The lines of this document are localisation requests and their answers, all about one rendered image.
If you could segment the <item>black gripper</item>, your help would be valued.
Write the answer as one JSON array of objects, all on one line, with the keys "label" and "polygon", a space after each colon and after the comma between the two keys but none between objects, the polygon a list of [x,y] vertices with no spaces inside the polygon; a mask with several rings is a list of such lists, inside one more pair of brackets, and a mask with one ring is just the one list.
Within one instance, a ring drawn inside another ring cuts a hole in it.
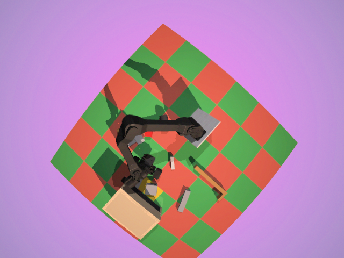
[{"label": "black gripper", "polygon": [[[140,158],[138,158],[137,156],[134,156],[134,158],[136,158],[138,161],[140,160]],[[142,159],[140,160],[139,164],[140,164],[140,166],[147,166],[147,165],[143,164],[143,160]],[[153,175],[152,177],[158,180],[159,177],[161,176],[162,169],[159,169],[159,168],[156,169],[156,166],[154,166],[154,165],[153,165],[152,168],[150,168],[149,166],[147,166],[147,167],[151,171],[149,174]]]}]

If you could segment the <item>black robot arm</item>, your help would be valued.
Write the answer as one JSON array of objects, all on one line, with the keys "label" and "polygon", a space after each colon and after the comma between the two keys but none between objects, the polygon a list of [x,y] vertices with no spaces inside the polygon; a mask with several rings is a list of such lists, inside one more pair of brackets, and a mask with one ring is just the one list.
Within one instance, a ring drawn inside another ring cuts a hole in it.
[{"label": "black robot arm", "polygon": [[155,157],[150,154],[143,155],[143,164],[133,157],[128,143],[132,142],[135,136],[142,135],[144,132],[176,131],[179,136],[191,135],[197,141],[206,133],[201,125],[193,117],[182,117],[176,120],[153,120],[143,119],[135,115],[126,115],[122,120],[118,135],[116,137],[117,147],[120,149],[130,172],[129,177],[124,179],[124,183],[129,188],[140,183],[139,179],[145,179],[151,172]]}]

